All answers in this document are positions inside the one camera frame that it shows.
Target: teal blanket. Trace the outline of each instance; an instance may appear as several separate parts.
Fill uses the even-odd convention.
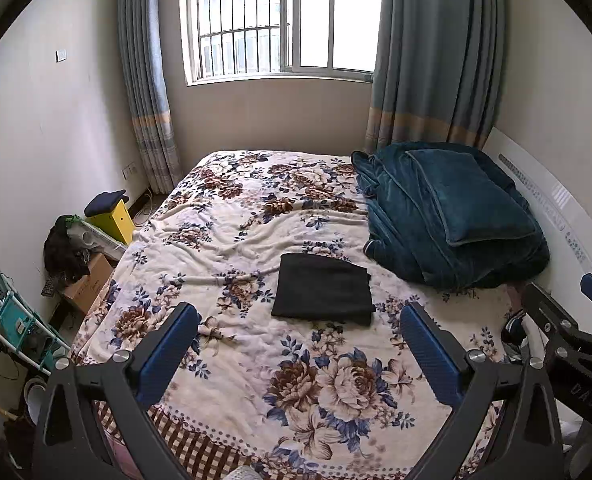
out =
[[[527,201],[480,150],[401,142],[351,161],[369,211],[364,252],[400,278],[460,290],[527,280],[547,266]]]

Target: floral bedsheet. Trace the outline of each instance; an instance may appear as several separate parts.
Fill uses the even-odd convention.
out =
[[[510,300],[504,286],[439,294],[406,283],[364,256],[368,236],[347,157],[212,153],[134,235],[73,351],[104,362],[188,301],[202,316],[199,337],[150,414],[190,474],[218,479],[248,464],[272,479],[404,478],[450,409],[399,334],[402,306],[420,302],[465,348],[500,359]],[[273,318],[280,256],[290,251],[366,267],[371,326]],[[116,434],[107,406],[101,415]],[[495,415],[461,475],[482,455]]]

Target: wall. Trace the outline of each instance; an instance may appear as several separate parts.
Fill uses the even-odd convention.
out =
[[[592,35],[563,0],[509,0],[509,13],[496,126],[592,218]]]
[[[33,0],[0,41],[0,268],[41,315],[42,245],[105,190],[137,198],[143,171],[117,40],[117,0]],[[56,63],[65,48],[67,60]]]
[[[159,0],[173,129],[185,171],[215,150],[349,155],[364,144],[371,85],[269,78],[186,86],[179,0]]]

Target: white cord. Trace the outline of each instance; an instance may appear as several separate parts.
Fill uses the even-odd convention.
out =
[[[149,212],[146,214],[146,219],[141,224],[138,224],[138,223],[136,223],[134,221],[134,225],[136,227],[142,227],[147,222],[149,222],[149,219],[151,218],[151,215],[154,212],[154,195],[153,195],[153,193],[151,193],[151,190],[149,188],[147,188],[145,194],[149,197]],[[141,211],[142,210],[138,211],[137,215],[134,217],[134,220],[136,220],[136,218],[138,218],[138,216],[140,215]]]

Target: curtain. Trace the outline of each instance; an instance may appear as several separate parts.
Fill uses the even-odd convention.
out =
[[[118,0],[118,38],[144,172],[154,193],[170,193],[182,174],[163,76],[158,0]]]
[[[499,98],[505,0],[382,0],[365,151],[482,147]]]

